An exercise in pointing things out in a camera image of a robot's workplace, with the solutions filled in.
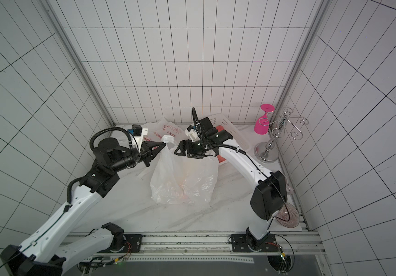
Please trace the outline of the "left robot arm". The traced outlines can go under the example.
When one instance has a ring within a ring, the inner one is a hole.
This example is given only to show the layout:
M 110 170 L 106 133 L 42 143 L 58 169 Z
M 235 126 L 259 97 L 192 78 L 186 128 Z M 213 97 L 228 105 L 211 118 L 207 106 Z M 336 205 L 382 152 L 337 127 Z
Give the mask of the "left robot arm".
M 124 231 L 106 223 L 93 233 L 68 246 L 62 242 L 78 222 L 118 183 L 118 173 L 139 163 L 150 162 L 166 146 L 162 141 L 146 141 L 147 129 L 133 125 L 95 133 L 89 147 L 95 156 L 91 169 L 72 180 L 66 202 L 36 232 L 19 246 L 9 245 L 0 255 L 2 267 L 11 276 L 61 276 L 73 266 L 102 250 L 119 253 L 130 250 Z

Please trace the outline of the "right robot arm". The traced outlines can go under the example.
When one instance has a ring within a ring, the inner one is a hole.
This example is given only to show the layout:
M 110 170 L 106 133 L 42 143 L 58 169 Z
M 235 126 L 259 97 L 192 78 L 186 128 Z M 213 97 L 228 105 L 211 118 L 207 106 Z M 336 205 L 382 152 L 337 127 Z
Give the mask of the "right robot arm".
M 192 111 L 193 124 L 188 127 L 188 140 L 180 141 L 175 155 L 204 159 L 220 155 L 232 164 L 253 189 L 250 206 L 257 218 L 248 226 L 247 235 L 262 240 L 268 235 L 274 215 L 287 202 L 285 176 L 271 171 L 254 160 L 226 131 L 218 131 L 205 117 L 201 120 Z

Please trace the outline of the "translucent white plastic bag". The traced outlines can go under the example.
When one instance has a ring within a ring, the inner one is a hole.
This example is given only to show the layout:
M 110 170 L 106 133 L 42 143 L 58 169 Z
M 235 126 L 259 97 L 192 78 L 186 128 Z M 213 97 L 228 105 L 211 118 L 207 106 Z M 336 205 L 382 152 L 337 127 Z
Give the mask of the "translucent white plastic bag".
M 151 170 L 151 198 L 158 204 L 209 204 L 218 180 L 218 159 L 177 156 L 174 137 L 164 135 L 161 141 L 167 146 L 158 154 Z

